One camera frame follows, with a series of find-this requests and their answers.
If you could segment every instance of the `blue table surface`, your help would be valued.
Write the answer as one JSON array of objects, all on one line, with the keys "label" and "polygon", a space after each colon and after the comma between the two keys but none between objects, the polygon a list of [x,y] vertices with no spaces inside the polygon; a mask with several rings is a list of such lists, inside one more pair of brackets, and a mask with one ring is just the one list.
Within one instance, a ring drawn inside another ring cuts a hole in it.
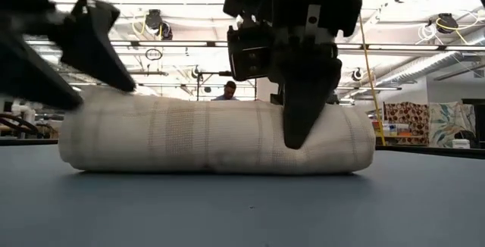
[{"label": "blue table surface", "polygon": [[0,147],[4,247],[485,246],[485,161],[376,152],[354,176],[80,173]]}]

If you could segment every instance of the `yellow cable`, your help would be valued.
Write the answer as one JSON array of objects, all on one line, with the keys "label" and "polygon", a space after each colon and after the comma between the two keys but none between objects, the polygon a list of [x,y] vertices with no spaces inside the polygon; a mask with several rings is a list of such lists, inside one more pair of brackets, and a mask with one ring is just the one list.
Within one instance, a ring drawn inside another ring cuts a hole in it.
[{"label": "yellow cable", "polygon": [[362,23],[361,15],[358,16],[358,20],[360,21],[360,25],[361,25],[362,45],[364,46],[364,56],[365,56],[365,65],[367,67],[367,75],[369,79],[369,84],[371,85],[372,98],[374,99],[374,107],[376,108],[377,122],[379,123],[380,140],[382,141],[382,145],[386,145],[386,139],[384,138],[384,129],[382,126],[382,120],[380,118],[379,104],[377,103],[376,90],[374,89],[374,83],[372,81],[372,75],[371,75],[371,67],[369,66],[367,45],[365,44],[364,24]]},{"label": "yellow cable", "polygon": [[441,19],[441,18],[437,18],[437,19],[436,19],[436,25],[437,25],[438,27],[441,27],[441,28],[444,28],[444,29],[448,29],[448,30],[453,30],[453,31],[458,31],[458,30],[466,30],[466,29],[468,29],[468,28],[470,28],[470,27],[474,27],[475,25],[477,25],[477,24],[469,24],[469,25],[467,25],[467,26],[464,26],[464,27],[458,27],[458,28],[455,28],[455,27],[447,27],[447,26],[442,25],[442,24],[440,23],[440,21],[441,21],[441,20],[443,20],[443,19]]},{"label": "yellow cable", "polygon": [[456,32],[456,35],[458,35],[458,36],[460,37],[460,39],[461,39],[461,40],[462,40],[462,41],[463,41],[463,42],[464,42],[466,45],[469,45],[469,43],[468,43],[468,42],[467,42],[467,40],[466,40],[466,39],[465,39],[465,38],[462,36],[462,34],[460,33],[460,31],[459,31],[459,30],[465,30],[465,29],[467,29],[467,28],[469,28],[469,27],[471,27],[471,26],[466,26],[466,27],[461,27],[461,28],[460,28],[460,27],[459,27],[459,28],[447,27],[447,26],[442,25],[442,24],[440,23],[440,20],[441,20],[441,18],[437,18],[437,19],[436,19],[436,25],[437,25],[438,27],[444,28],[444,29],[446,29],[446,30],[455,31],[455,32]]},{"label": "yellow cable", "polygon": [[164,28],[164,24],[163,23],[160,23],[160,36],[159,36],[159,39],[160,40],[164,40],[164,37],[163,37],[163,28]]},{"label": "yellow cable", "polygon": [[138,30],[136,29],[136,27],[135,27],[135,23],[134,23],[134,22],[132,22],[132,23],[131,23],[131,28],[133,29],[133,32],[134,32],[136,35],[142,35],[142,34],[145,32],[145,28],[146,28],[146,23],[145,23],[145,21],[146,21],[146,14],[145,14],[145,16],[143,17],[142,31],[141,31],[141,32],[140,32],[140,31],[138,31]]},{"label": "yellow cable", "polygon": [[470,43],[467,42],[467,40],[462,36],[462,34],[458,31],[458,30],[455,30],[456,34],[460,37],[460,39],[462,39],[462,41],[466,44],[466,45],[469,45]]}]

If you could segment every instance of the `person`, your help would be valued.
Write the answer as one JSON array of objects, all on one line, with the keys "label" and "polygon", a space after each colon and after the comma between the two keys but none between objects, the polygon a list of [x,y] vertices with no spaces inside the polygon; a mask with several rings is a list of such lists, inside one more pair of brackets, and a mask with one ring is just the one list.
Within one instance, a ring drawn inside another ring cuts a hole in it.
[{"label": "person", "polygon": [[217,98],[212,99],[212,101],[218,100],[238,100],[234,97],[234,92],[236,91],[236,84],[233,81],[227,81],[224,85],[224,94],[219,95]]}]

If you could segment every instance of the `plaid fabric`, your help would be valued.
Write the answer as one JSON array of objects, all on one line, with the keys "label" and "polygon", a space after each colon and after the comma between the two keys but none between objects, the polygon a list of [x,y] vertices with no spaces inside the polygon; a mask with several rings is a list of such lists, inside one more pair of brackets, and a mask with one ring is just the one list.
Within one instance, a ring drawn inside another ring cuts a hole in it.
[{"label": "plaid fabric", "polygon": [[67,114],[61,158],[79,170],[333,174],[368,167],[367,115],[328,105],[300,150],[283,142],[282,108],[267,102],[187,102],[98,88]]}]

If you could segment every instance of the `patterned fabric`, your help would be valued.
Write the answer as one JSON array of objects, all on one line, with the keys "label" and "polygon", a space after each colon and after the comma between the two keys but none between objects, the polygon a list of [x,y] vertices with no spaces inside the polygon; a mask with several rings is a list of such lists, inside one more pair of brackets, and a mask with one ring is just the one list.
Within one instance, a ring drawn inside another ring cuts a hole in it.
[{"label": "patterned fabric", "polygon": [[473,105],[430,103],[430,146],[451,148],[455,134],[462,130],[475,133]]},{"label": "patterned fabric", "polygon": [[375,149],[367,115],[339,105],[328,105],[293,150],[283,142],[282,108],[267,102],[187,102],[107,88],[83,97],[59,139],[61,158],[79,170],[335,174],[368,167]]},{"label": "patterned fabric", "polygon": [[427,145],[428,144],[428,107],[427,105],[402,102],[384,104],[384,120],[391,124],[408,124],[411,134],[420,138],[398,138],[397,145]]}]

